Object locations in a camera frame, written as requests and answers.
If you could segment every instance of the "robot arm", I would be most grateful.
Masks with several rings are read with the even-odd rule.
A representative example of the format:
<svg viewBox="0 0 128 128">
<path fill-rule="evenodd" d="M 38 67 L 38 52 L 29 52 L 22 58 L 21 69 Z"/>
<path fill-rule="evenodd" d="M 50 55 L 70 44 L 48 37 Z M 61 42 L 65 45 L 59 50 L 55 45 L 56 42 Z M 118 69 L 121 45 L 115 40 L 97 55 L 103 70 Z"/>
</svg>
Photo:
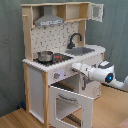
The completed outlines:
<svg viewBox="0 0 128 128">
<path fill-rule="evenodd" d="M 114 65 L 107 61 L 102 62 L 98 68 L 87 64 L 73 63 L 72 69 L 90 80 L 95 80 L 128 92 L 128 77 L 126 77 L 124 83 L 117 81 L 115 79 Z"/>
</svg>

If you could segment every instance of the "kitchen tap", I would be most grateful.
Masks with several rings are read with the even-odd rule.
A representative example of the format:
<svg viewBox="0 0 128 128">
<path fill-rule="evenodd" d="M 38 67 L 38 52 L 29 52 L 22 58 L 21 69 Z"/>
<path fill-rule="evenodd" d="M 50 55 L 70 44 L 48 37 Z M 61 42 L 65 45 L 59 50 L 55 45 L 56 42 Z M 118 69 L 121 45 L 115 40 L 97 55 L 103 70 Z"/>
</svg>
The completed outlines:
<svg viewBox="0 0 128 128">
<path fill-rule="evenodd" d="M 71 38 L 70 38 L 70 43 L 68 44 L 68 49 L 72 49 L 73 47 L 75 47 L 75 44 L 73 44 L 72 39 L 75 35 L 80 36 L 80 41 L 82 41 L 82 35 L 80 33 L 74 33 Z"/>
</svg>

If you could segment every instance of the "knob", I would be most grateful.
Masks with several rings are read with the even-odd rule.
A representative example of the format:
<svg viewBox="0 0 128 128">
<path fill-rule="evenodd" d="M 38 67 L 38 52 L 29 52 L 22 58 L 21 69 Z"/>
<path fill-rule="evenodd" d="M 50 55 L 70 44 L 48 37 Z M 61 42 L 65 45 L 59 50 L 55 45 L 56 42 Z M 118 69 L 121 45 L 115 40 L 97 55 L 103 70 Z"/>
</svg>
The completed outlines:
<svg viewBox="0 0 128 128">
<path fill-rule="evenodd" d="M 55 73 L 55 74 L 54 74 L 54 78 L 55 78 L 55 79 L 58 79 L 59 77 L 60 77 L 60 74 L 58 74 L 58 73 Z"/>
</svg>

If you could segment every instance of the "wooden play kitchen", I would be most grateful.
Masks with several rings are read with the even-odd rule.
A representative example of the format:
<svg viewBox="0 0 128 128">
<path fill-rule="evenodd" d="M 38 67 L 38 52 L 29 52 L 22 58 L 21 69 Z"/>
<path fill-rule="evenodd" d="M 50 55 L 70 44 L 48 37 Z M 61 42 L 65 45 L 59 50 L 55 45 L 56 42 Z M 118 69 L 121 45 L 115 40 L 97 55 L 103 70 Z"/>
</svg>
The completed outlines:
<svg viewBox="0 0 128 128">
<path fill-rule="evenodd" d="M 71 2 L 21 6 L 27 112 L 45 128 L 91 128 L 93 101 L 101 95 L 101 86 L 71 66 L 79 62 L 97 67 L 103 61 L 104 48 L 85 45 L 86 20 L 102 22 L 103 5 Z M 81 120 L 72 116 L 79 109 Z"/>
</svg>

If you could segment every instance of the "cooking pot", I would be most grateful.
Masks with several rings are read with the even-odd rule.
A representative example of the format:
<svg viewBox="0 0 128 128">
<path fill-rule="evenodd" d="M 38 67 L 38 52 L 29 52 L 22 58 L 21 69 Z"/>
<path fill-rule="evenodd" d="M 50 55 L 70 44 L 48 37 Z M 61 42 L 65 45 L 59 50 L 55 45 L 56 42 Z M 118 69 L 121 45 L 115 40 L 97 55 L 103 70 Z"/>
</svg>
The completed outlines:
<svg viewBox="0 0 128 128">
<path fill-rule="evenodd" d="M 37 54 L 38 54 L 38 60 L 41 62 L 52 61 L 53 52 L 51 51 L 38 52 Z"/>
</svg>

